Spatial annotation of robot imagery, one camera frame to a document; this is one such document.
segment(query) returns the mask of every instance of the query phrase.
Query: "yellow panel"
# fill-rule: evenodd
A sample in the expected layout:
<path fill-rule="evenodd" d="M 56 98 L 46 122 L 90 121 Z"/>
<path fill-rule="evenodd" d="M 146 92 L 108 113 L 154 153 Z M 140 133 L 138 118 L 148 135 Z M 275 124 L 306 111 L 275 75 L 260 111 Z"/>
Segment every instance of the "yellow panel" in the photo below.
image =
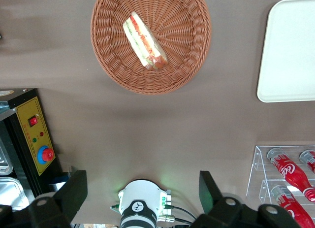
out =
<path fill-rule="evenodd" d="M 17 116 L 33 157 L 38 175 L 41 175 L 56 157 L 54 156 L 53 160 L 47 162 L 46 164 L 40 164 L 37 159 L 37 153 L 42 146 L 53 148 L 38 98 L 34 97 L 31 100 L 19 105 L 16 109 Z M 33 126 L 29 123 L 29 119 L 32 117 L 36 117 L 37 119 L 37 123 Z"/>

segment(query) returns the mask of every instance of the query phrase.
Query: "control panel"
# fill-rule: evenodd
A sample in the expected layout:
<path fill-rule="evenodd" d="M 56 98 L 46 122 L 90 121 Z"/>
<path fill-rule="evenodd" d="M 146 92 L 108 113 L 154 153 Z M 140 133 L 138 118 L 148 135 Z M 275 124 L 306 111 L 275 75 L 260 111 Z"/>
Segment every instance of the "control panel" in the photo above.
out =
<path fill-rule="evenodd" d="M 40 176 L 56 157 L 38 98 L 17 106 L 16 113 Z"/>

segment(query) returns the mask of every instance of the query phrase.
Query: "red emergency stop button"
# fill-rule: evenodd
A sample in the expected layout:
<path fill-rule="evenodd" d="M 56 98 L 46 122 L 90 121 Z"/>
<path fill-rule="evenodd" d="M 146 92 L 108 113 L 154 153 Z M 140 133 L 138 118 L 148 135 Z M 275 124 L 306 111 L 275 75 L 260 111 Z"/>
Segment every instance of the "red emergency stop button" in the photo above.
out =
<path fill-rule="evenodd" d="M 42 158 L 45 162 L 50 162 L 54 159 L 54 150 L 52 148 L 46 148 L 42 154 Z"/>
<path fill-rule="evenodd" d="M 54 150 L 47 145 L 40 147 L 37 153 L 37 160 L 40 164 L 46 164 L 54 159 Z"/>

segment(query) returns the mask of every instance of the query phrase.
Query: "connector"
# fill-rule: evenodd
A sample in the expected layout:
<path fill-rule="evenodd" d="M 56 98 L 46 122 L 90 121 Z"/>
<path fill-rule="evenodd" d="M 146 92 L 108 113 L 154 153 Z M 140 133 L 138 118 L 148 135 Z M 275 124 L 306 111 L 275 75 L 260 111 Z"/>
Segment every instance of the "connector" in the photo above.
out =
<path fill-rule="evenodd" d="M 174 222 L 175 216 L 160 214 L 157 219 L 158 222 Z"/>
<path fill-rule="evenodd" d="M 174 206 L 166 204 L 164 206 L 164 209 L 174 209 Z"/>

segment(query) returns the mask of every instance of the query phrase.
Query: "blue object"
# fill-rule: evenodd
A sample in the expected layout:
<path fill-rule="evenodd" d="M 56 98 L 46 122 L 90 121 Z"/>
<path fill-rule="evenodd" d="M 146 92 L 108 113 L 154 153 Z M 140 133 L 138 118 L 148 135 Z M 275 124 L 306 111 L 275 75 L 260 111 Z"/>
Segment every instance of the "blue object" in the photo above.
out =
<path fill-rule="evenodd" d="M 44 152 L 44 150 L 45 150 L 46 148 L 48 148 L 48 146 L 44 145 L 44 146 L 42 146 L 42 147 L 39 149 L 39 151 L 38 151 L 37 159 L 38 159 L 38 162 L 39 162 L 40 164 L 46 164 L 46 163 L 47 163 L 47 162 L 45 162 L 45 161 L 43 160 L 43 152 Z"/>

